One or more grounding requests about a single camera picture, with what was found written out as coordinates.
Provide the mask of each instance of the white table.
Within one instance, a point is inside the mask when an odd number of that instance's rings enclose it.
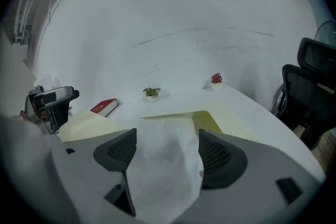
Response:
[[[324,181],[320,164],[289,128],[252,99],[227,85],[219,92],[208,88],[162,96],[156,103],[147,100],[124,103],[108,118],[132,128],[142,117],[202,110],[210,113],[223,133],[276,147],[316,180]]]

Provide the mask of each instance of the succulent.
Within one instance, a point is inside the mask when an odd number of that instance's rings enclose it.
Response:
[[[221,83],[221,82],[222,82],[221,74],[216,73],[211,77],[211,83]]]
[[[144,89],[142,92],[145,92],[146,96],[158,97],[159,96],[159,91],[160,91],[160,88],[152,89],[152,88],[148,87],[148,88]]]

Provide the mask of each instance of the small potted plant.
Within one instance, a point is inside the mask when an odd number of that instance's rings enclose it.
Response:
[[[211,88],[214,92],[219,91],[223,86],[222,76],[219,73],[214,74],[211,77]]]
[[[151,103],[156,102],[159,99],[159,91],[160,88],[146,88],[142,92],[146,93],[147,100],[150,101]]]

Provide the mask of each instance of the red book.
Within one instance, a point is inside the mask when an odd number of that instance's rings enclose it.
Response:
[[[101,101],[90,111],[103,117],[108,116],[118,106],[116,99]]]

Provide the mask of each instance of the white cloth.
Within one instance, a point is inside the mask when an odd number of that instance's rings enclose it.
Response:
[[[136,218],[170,223],[199,196],[203,163],[191,117],[141,119],[127,178]]]

